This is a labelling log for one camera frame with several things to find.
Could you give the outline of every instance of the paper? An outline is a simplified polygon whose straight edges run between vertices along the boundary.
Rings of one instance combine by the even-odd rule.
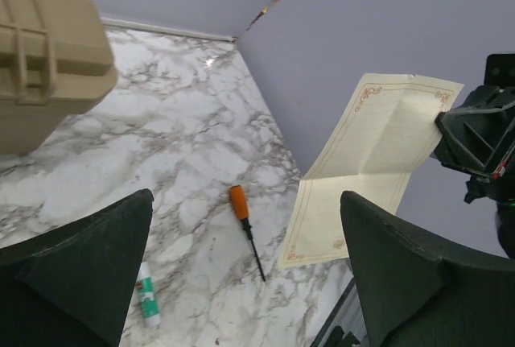
[[[347,258],[340,197],[353,190],[395,214],[412,171],[438,144],[436,116],[462,84],[413,75],[363,75],[321,154],[303,177],[279,267]]]

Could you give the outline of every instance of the storage box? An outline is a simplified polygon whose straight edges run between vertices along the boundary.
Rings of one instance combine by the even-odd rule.
[[[33,151],[116,80],[91,0],[0,0],[0,154]]]

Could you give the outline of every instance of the gray veining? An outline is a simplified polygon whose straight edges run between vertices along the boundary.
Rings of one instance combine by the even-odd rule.
[[[0,159],[0,246],[140,188],[154,193],[146,248],[163,322],[133,300],[122,347],[309,345],[350,280],[344,262],[280,271],[299,172],[230,43],[108,30],[120,79],[37,151]],[[263,283],[228,201],[241,184]]]

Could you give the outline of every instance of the box handle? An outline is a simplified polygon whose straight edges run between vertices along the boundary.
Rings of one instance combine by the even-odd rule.
[[[13,10],[11,0],[4,0],[4,3],[6,4],[6,9],[9,12],[11,20],[11,23],[7,26],[14,30],[16,42],[14,78],[15,84],[18,88],[15,90],[15,101],[20,105],[44,105],[56,90],[57,61],[54,42],[48,31],[47,21],[45,21],[43,10],[41,10],[41,5],[38,0],[32,0],[42,28],[23,28],[16,22],[16,18],[14,17],[15,11]],[[43,69],[38,71],[41,79],[39,84],[31,83],[29,80],[27,54],[23,45],[24,33],[38,34],[45,38],[46,58]]]

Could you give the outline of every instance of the white cap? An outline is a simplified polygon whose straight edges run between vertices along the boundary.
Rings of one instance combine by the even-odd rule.
[[[146,262],[142,262],[142,265],[139,267],[138,280],[147,279],[150,277],[150,268]]]
[[[145,318],[145,324],[148,328],[156,328],[161,324],[161,315],[153,315],[151,317]]]

